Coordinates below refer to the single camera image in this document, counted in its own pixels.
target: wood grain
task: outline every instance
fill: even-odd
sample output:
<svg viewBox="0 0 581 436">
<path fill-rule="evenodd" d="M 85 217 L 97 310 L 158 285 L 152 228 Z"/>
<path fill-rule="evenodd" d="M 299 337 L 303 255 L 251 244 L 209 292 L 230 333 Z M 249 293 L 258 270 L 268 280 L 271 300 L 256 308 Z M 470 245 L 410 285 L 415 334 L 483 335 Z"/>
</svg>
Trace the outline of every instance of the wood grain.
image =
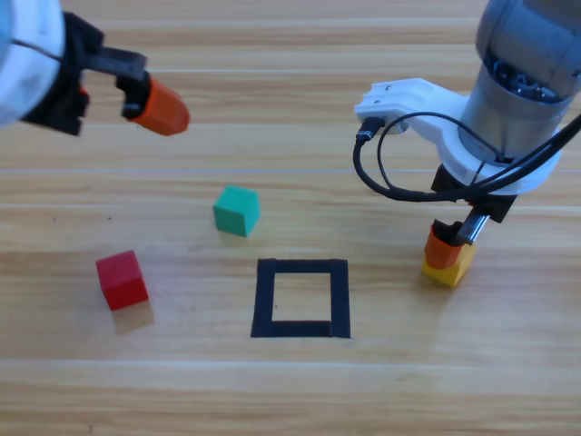
<svg viewBox="0 0 581 436">
<path fill-rule="evenodd" d="M 581 434 L 579 140 L 487 225 L 455 291 L 419 268 L 432 221 L 468 207 L 389 202 L 352 170 L 371 83 L 470 91 L 486 1 L 63 5 L 145 53 L 192 125 L 125 124 L 113 80 L 89 74 L 80 138 L 2 132 L 0 435 Z M 418 190 L 438 167 L 413 132 L 384 159 Z M 213 226 L 228 183 L 261 196 L 248 239 Z M 94 263 L 125 250 L 151 300 L 111 314 Z M 348 259 L 352 339 L 252 339 L 264 257 Z M 326 284 L 278 278 L 276 319 L 329 316 Z"/>
</svg>

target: cable connector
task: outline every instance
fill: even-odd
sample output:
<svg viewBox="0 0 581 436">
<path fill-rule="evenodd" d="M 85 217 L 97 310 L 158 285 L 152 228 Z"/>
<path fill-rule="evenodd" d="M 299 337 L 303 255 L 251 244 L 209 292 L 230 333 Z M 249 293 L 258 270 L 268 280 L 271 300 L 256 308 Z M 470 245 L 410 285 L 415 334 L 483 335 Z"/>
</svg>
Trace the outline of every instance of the cable connector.
<svg viewBox="0 0 581 436">
<path fill-rule="evenodd" d="M 371 141 L 373 137 L 385 127 L 385 119 L 379 118 L 378 116 L 371 116 L 363 120 L 357 135 L 355 136 L 357 144 L 365 144 L 367 141 Z"/>
</svg>

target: block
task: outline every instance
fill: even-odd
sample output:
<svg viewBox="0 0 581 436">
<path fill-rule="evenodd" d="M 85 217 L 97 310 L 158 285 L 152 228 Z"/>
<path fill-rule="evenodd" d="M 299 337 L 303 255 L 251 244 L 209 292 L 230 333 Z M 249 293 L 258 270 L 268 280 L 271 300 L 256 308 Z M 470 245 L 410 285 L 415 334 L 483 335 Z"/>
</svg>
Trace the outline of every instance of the block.
<svg viewBox="0 0 581 436">
<path fill-rule="evenodd" d="M 250 189 L 226 186 L 213 212 L 218 230 L 248 237 L 261 217 L 259 195 Z"/>
<path fill-rule="evenodd" d="M 112 311 L 149 299 L 135 252 L 119 253 L 96 265 L 103 295 Z"/>
<path fill-rule="evenodd" d="M 422 272 L 428 277 L 440 282 L 446 286 L 454 287 L 466 274 L 466 271 L 472 264 L 476 254 L 476 245 L 464 245 L 460 250 L 458 258 L 452 266 L 444 269 L 434 268 L 429 265 L 428 258 L 424 256 L 424 264 L 422 265 Z"/>
</svg>

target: red cube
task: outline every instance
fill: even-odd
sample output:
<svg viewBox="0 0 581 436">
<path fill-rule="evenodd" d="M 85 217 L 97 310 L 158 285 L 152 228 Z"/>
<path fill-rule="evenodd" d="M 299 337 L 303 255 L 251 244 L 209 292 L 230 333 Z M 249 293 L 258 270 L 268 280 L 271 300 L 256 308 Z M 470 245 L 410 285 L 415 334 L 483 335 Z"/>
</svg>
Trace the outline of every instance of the red cube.
<svg viewBox="0 0 581 436">
<path fill-rule="evenodd" d="M 96 264 L 103 295 L 112 311 L 149 299 L 135 252 L 119 253 Z"/>
</svg>

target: green cube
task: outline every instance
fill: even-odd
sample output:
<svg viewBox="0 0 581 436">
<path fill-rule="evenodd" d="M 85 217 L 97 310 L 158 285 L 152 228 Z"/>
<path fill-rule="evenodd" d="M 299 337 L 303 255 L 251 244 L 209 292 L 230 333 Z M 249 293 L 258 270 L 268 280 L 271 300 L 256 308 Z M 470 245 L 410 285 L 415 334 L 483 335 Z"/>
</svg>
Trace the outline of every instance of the green cube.
<svg viewBox="0 0 581 436">
<path fill-rule="evenodd" d="M 214 207 L 218 230 L 247 237 L 261 217 L 257 193 L 239 186 L 226 186 Z"/>
</svg>

